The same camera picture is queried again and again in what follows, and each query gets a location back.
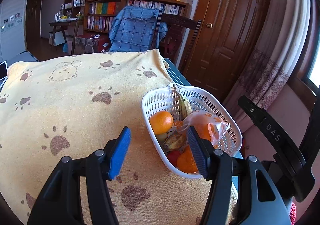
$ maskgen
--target red box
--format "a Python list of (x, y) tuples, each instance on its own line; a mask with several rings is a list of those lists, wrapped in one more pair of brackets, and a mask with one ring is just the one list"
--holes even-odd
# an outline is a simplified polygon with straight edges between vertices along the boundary
[(76, 36), (74, 55), (108, 52), (110, 49), (109, 37), (106, 35), (98, 35), (98, 33), (85, 33)]

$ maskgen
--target beige curtain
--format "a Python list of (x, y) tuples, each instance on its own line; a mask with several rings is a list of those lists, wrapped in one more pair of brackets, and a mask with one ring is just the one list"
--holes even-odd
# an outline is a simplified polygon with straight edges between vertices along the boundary
[(291, 75), (304, 45), (310, 19), (310, 0), (271, 0), (259, 39), (231, 92), (225, 108), (245, 132), (252, 122), (238, 106), (246, 95), (267, 109)]

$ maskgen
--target dark wooden door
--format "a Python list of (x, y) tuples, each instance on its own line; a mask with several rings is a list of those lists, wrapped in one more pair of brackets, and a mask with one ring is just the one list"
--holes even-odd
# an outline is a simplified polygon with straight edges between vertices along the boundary
[(220, 102), (228, 95), (258, 40), (270, 0), (209, 0), (186, 79)]
[(27, 0), (26, 41), (27, 48), (40, 41), (40, 13), (42, 0)]

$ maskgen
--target blue plaid cloth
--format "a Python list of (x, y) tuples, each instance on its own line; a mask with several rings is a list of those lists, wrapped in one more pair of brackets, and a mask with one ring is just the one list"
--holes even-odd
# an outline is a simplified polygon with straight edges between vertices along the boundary
[[(109, 38), (112, 43), (109, 52), (144, 52), (151, 49), (159, 9), (126, 6), (113, 19)], [(156, 40), (165, 37), (168, 31), (165, 22), (160, 23)]]

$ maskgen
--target wooden desk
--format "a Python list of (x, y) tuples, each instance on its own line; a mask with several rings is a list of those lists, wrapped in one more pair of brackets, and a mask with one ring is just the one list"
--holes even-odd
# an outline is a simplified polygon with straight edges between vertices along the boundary
[[(66, 37), (72, 38), (72, 48), (71, 48), (71, 55), (74, 53), (75, 49), (75, 44), (76, 44), (76, 35), (78, 33), (79, 25), (83, 24), (83, 19), (80, 20), (74, 20), (74, 21), (54, 21), (50, 22), (49, 25), (53, 26), (53, 31), (52, 31), (52, 41), (51, 41), (51, 47), (52, 44), (54, 44), (54, 35), (57, 32), (57, 26), (60, 26), (64, 41), (67, 43)], [(74, 26), (75, 30), (73, 31), (73, 35), (65, 34), (65, 30), (68, 29), (68, 26)]]

